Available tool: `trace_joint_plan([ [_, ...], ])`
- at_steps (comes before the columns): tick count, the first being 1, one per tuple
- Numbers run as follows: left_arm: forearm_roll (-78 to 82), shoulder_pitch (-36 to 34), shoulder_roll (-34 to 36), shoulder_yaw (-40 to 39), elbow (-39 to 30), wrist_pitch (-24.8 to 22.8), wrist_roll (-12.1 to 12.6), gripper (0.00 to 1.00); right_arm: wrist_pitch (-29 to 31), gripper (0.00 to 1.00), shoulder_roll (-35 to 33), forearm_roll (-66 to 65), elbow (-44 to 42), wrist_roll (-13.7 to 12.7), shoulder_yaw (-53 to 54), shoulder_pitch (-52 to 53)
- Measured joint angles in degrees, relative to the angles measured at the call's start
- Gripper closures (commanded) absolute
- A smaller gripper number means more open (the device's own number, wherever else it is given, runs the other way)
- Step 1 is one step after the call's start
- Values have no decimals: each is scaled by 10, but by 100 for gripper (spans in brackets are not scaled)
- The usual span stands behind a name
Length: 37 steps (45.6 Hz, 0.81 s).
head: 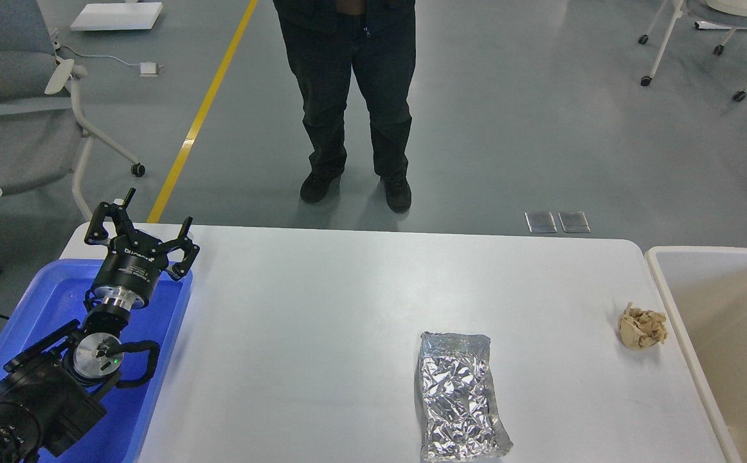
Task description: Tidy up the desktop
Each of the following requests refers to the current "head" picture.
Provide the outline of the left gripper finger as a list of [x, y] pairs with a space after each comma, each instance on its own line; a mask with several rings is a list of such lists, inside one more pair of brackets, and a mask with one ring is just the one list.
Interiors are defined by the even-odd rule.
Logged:
[[121, 238], [126, 235], [135, 234], [135, 228], [132, 220], [130, 220], [127, 208], [129, 203], [135, 196], [136, 189], [130, 188], [121, 203], [113, 202], [101, 202], [97, 208], [94, 209], [94, 213], [89, 220], [89, 225], [85, 233], [85, 243], [89, 246], [105, 246], [108, 247], [111, 241], [109, 232], [104, 228], [106, 219], [110, 219], [114, 223], [115, 238]]
[[[160, 273], [167, 273], [174, 281], [180, 281], [185, 276], [188, 276], [192, 264], [199, 254], [200, 247], [194, 243], [190, 236], [191, 226], [192, 217], [186, 217], [176, 238], [169, 241], [158, 241], [155, 245], [156, 269]], [[168, 255], [177, 250], [182, 251], [182, 258], [171, 264]]]

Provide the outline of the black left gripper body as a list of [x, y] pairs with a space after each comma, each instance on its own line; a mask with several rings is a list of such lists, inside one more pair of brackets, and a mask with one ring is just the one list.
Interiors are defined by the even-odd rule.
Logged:
[[108, 253], [93, 281], [93, 305], [115, 305], [132, 311], [147, 307], [160, 275], [179, 280], [179, 263], [168, 257], [179, 250], [179, 239], [161, 241], [143, 231], [93, 232], [93, 244]]

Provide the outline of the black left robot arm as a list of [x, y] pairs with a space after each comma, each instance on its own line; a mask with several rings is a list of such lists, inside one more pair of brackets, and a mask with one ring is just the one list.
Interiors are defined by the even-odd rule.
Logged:
[[185, 316], [200, 247], [185, 219], [165, 240], [120, 202], [95, 208], [103, 261], [57, 260], [33, 278], [0, 335], [0, 462], [131, 462]]

